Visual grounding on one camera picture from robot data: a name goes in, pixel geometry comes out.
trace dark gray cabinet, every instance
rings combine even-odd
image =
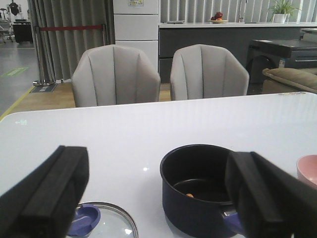
[[[169,82],[173,55],[180,48],[195,44],[224,47],[246,66],[251,40],[300,39],[301,28],[303,27],[160,28],[158,66],[161,81]]]

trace pink bowl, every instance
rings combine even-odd
[[[306,155],[297,161],[297,177],[317,189],[317,155]]]

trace green floor sign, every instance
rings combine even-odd
[[[17,76],[23,71],[27,70],[29,67],[17,67],[9,70],[7,73],[4,73],[1,75],[1,77],[6,77],[6,76]]]

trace purple lid knob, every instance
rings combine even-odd
[[[85,236],[96,227],[99,221],[99,208],[92,204],[84,203],[76,210],[68,235]]]

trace green plant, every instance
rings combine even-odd
[[[290,0],[275,0],[276,4],[269,9],[273,11],[274,14],[290,14],[291,16],[294,14],[295,10],[300,10],[296,8],[290,3]]]

